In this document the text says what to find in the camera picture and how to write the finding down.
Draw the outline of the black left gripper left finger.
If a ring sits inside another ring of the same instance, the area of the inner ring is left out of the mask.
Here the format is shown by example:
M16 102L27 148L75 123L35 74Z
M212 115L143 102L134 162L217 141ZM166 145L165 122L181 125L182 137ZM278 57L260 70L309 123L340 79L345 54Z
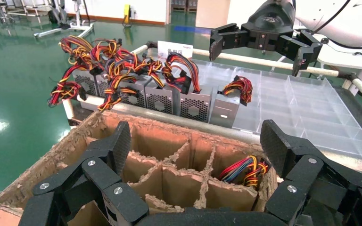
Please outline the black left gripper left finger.
M130 149L129 123L121 121L110 136L91 142L76 163L34 186L19 224L66 226L90 202L112 226L138 224L149 208L121 179Z

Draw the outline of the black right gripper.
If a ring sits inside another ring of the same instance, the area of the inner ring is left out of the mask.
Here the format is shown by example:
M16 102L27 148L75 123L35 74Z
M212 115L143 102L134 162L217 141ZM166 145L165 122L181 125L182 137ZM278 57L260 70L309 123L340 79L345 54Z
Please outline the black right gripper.
M295 8L288 0L267 0L242 24L227 24L211 30L209 59L214 61L224 49L255 48L276 50L294 61L292 76L306 70L315 62L322 48L308 31L302 30L296 37L293 34Z

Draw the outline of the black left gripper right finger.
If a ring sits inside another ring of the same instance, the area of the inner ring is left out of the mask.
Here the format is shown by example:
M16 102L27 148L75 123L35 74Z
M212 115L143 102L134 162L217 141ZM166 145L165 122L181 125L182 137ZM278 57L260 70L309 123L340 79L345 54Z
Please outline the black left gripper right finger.
M284 133L273 120L263 121L260 144L282 179L267 213L292 226L315 200L340 213L342 225L362 226L362 173L327 158L308 139Z

